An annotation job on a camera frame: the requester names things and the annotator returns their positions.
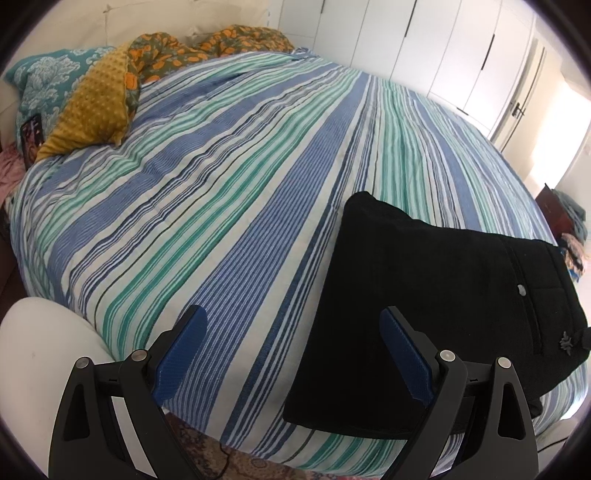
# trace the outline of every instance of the white wardrobe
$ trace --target white wardrobe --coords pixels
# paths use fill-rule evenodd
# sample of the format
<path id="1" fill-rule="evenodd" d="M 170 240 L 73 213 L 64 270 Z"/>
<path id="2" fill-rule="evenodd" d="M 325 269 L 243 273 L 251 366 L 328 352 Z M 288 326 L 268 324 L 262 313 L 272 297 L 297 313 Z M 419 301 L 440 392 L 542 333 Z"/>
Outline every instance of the white wardrobe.
<path id="1" fill-rule="evenodd" d="M 534 22 L 524 0 L 284 0 L 279 29 L 296 46 L 428 96 L 490 137 Z"/>

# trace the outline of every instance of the blue striped bedding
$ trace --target blue striped bedding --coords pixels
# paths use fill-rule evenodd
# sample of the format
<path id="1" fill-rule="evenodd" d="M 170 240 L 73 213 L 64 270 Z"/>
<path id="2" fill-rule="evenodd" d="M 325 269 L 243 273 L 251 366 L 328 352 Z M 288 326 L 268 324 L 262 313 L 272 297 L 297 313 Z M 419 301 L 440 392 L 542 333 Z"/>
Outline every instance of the blue striped bedding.
<path id="1" fill-rule="evenodd" d="M 513 171 L 453 113 L 311 54 L 248 53 L 145 86 L 122 147 L 36 164 L 11 210 L 12 244 L 28 292 L 86 318 L 118 359 L 188 305 L 206 308 L 204 348 L 166 404 L 195 428 L 296 468 L 378 476 L 403 441 L 281 413 L 342 207 L 360 190 L 434 225 L 553 241 Z M 586 391 L 581 366 L 545 395 L 536 431 Z"/>

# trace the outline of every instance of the pink clothing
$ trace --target pink clothing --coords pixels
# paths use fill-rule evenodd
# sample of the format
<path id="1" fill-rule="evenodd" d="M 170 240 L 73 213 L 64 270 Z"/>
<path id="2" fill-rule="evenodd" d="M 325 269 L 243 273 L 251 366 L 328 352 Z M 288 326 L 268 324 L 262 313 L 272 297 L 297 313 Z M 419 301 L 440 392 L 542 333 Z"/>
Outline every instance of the pink clothing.
<path id="1" fill-rule="evenodd" d="M 13 143 L 0 152 L 0 207 L 24 176 L 25 161 Z"/>

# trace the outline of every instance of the black jacket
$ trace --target black jacket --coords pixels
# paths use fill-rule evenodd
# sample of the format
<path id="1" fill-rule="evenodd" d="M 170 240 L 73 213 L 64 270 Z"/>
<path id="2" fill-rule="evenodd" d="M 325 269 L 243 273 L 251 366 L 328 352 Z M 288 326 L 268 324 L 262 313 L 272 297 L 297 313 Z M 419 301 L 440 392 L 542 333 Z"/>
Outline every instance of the black jacket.
<path id="1" fill-rule="evenodd" d="M 558 248 L 431 226 L 357 193 L 345 204 L 287 421 L 360 437 L 409 437 L 424 407 L 410 397 L 380 337 L 379 312 L 390 305 L 464 361 L 509 358 L 532 402 L 589 354 L 586 319 Z M 455 433 L 469 413 L 466 400 Z"/>

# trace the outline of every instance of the teal floral pillow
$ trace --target teal floral pillow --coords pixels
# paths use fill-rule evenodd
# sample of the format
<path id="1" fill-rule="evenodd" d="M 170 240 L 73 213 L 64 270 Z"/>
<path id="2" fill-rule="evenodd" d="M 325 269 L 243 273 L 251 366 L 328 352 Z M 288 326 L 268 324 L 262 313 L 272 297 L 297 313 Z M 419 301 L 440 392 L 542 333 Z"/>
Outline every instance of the teal floral pillow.
<path id="1" fill-rule="evenodd" d="M 58 50 L 19 61 L 7 71 L 5 80 L 18 89 L 17 145 L 22 152 L 19 129 L 34 115 L 41 115 L 45 138 L 57 123 L 80 79 L 113 47 L 89 50 Z"/>

